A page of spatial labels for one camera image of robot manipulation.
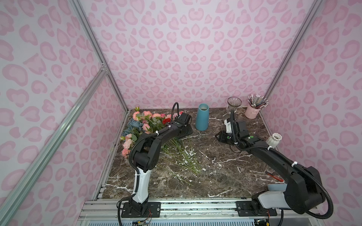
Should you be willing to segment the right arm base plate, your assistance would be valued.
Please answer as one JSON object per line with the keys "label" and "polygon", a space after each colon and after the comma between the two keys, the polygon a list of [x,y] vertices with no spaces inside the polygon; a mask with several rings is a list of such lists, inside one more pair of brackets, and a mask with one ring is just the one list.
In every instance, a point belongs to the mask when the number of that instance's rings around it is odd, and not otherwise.
{"label": "right arm base plate", "polygon": [[265,209],[258,201],[237,201],[236,211],[239,217],[274,217],[277,216],[275,209]]}

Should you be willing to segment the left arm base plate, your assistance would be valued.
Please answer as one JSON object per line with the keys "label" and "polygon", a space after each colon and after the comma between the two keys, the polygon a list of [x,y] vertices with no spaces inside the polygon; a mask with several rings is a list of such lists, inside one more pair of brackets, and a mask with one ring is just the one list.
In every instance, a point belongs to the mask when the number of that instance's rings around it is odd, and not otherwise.
{"label": "left arm base plate", "polygon": [[142,218],[151,216],[152,218],[159,218],[161,211],[160,202],[145,202],[139,204],[137,202],[126,202],[121,210],[122,218]]}

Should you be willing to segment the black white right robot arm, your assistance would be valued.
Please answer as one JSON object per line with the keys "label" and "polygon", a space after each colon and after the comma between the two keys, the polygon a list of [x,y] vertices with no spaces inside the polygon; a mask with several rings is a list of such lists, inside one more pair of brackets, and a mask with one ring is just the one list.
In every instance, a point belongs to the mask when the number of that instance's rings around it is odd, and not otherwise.
{"label": "black white right robot arm", "polygon": [[285,190],[258,193],[244,211],[259,215],[268,209],[292,210],[297,214],[308,214],[317,219],[328,219],[333,215],[334,205],[326,188],[322,185],[319,171],[292,161],[268,145],[258,136],[250,135],[244,121],[236,121],[232,112],[226,121],[227,129],[215,138],[234,146],[239,152],[248,152],[274,169],[284,180]]}

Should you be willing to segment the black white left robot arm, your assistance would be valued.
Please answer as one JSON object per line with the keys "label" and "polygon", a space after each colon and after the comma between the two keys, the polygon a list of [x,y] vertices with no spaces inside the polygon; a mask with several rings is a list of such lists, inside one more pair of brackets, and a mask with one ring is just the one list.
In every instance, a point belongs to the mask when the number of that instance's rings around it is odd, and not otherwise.
{"label": "black white left robot arm", "polygon": [[193,133],[190,124],[192,117],[186,113],[171,115],[171,121],[165,127],[151,134],[143,134],[137,139],[128,157],[135,171],[134,187],[131,196],[117,203],[118,218],[135,218],[152,215],[149,204],[149,182],[152,170],[156,167],[161,147],[173,138],[183,138]]}

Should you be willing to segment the clear ribbed glass vase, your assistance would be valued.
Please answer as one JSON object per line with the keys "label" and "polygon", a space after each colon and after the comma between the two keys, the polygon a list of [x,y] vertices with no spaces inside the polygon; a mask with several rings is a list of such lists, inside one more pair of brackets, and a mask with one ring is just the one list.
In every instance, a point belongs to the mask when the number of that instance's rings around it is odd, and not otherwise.
{"label": "clear ribbed glass vase", "polygon": [[226,118],[229,118],[231,115],[231,112],[236,112],[237,109],[242,105],[242,101],[238,97],[230,97],[227,99],[227,108],[226,108],[226,114],[224,115]]}

